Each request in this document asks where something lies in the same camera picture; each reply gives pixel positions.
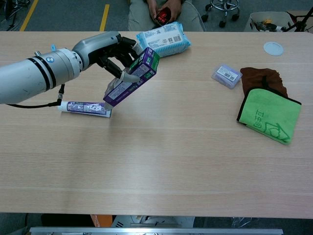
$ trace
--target green microfiber towel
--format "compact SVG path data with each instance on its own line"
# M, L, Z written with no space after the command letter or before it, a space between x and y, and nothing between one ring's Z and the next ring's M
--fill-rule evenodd
M301 103L273 89L254 88L245 96L237 121L283 144L290 144Z

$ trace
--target red phone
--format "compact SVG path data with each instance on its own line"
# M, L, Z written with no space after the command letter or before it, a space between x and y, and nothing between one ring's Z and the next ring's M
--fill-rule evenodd
M171 9L168 7L165 7L156 15L156 22L160 26L167 24L170 19L171 19Z

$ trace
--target black cable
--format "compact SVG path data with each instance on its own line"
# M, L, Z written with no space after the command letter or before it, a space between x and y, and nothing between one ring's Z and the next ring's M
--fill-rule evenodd
M7 105L16 107L16 108L22 108L22 109L38 109L38 108L44 108L44 107L60 106L62 102L62 97L64 94L64 87L65 87L65 84L62 84L61 88L59 89L59 95L58 95L58 99L56 102L42 104L42 105L19 105L19 104L7 104Z

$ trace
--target stool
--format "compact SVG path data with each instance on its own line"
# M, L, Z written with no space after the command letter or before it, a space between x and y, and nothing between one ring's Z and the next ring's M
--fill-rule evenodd
M228 11L233 11L236 9L237 13L232 15L231 19L233 21L238 20L239 14L240 14L239 0L233 0L233 1L234 3L232 3L232 0L211 0L210 4L205 6L206 14L201 16L202 21L206 22L208 20L209 12L211 11L212 8L216 8L224 12L224 17L220 21L220 24L219 24L221 28L224 28L226 25Z

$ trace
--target caster wheel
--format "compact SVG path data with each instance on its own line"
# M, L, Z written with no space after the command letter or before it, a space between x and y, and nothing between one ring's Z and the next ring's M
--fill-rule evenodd
M232 15L232 17L231 17L231 20L232 20L232 21L236 21L236 20L238 20L238 19L239 19L239 15L237 15L237 14Z
M207 16L207 15L201 16L201 20L202 20L203 22L207 22L207 19L209 19L209 16Z
M208 11L211 7L212 7L211 4L206 5L206 6L205 6L205 11Z
M220 24L219 24L220 28L224 28L224 27L225 27L225 25L226 25L226 22L224 22L224 21L220 21Z

